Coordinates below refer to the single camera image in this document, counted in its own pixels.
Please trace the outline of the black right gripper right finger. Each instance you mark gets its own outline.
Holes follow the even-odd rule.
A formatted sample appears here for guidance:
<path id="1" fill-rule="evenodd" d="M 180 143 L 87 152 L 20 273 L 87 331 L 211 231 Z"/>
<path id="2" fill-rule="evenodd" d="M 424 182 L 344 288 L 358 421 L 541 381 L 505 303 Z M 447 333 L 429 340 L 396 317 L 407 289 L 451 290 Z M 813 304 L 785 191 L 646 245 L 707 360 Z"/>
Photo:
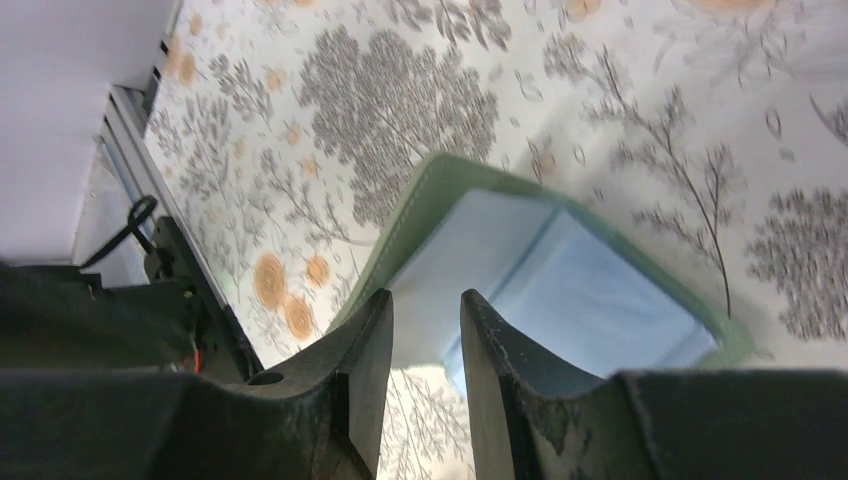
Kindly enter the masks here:
<path id="1" fill-rule="evenodd" d="M 625 370 L 595 378 L 477 291 L 461 341 L 480 479 L 843 479 L 838 370 Z"/>

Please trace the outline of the green card holder wallet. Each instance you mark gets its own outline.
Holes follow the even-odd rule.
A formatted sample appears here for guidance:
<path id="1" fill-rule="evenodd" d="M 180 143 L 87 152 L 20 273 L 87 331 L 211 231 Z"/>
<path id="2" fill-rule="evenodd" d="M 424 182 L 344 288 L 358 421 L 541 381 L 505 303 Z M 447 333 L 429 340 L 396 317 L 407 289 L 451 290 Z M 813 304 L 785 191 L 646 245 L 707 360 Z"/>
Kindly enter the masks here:
<path id="1" fill-rule="evenodd" d="M 733 367 L 753 349 L 744 327 L 586 207 L 446 153 L 416 167 L 334 325 L 379 288 L 394 298 L 393 367 L 440 366 L 460 395 L 469 289 L 573 365 L 580 389 L 622 369 Z"/>

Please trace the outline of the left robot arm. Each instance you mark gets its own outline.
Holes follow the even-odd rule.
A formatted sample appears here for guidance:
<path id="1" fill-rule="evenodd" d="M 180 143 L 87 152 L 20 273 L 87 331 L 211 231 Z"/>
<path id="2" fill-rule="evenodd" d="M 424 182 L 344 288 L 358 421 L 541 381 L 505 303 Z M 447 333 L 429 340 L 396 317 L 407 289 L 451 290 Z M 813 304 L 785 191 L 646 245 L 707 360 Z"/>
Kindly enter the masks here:
<path id="1" fill-rule="evenodd" d="M 246 381 L 261 363 L 171 216 L 147 195 L 82 265 L 1 264 L 4 369 L 162 369 Z M 108 287 L 97 264 L 133 238 L 147 283 Z"/>

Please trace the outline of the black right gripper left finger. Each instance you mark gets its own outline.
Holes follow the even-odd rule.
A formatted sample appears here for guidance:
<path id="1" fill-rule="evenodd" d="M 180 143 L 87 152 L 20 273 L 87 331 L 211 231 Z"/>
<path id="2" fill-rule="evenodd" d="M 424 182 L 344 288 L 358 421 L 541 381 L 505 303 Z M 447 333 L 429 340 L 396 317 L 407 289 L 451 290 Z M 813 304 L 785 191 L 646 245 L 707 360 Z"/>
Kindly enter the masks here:
<path id="1" fill-rule="evenodd" d="M 372 479 L 393 301 L 375 291 L 249 382 L 188 373 L 1 375 L 5 479 Z"/>

